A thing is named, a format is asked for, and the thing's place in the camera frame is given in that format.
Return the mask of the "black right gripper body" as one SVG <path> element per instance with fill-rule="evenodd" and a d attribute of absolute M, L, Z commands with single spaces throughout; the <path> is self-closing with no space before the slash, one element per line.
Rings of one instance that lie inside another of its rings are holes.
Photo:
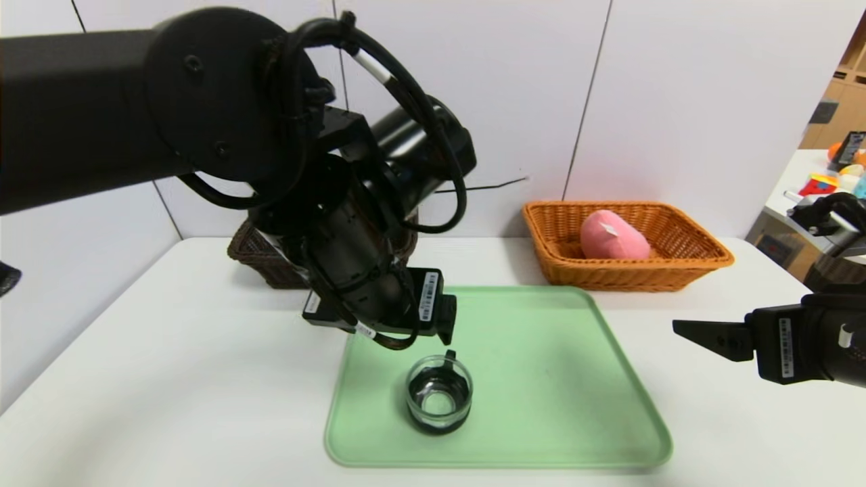
<path fill-rule="evenodd" d="M 750 312 L 760 378 L 864 388 L 864 308 L 863 294 L 810 294 L 795 305 Z"/>

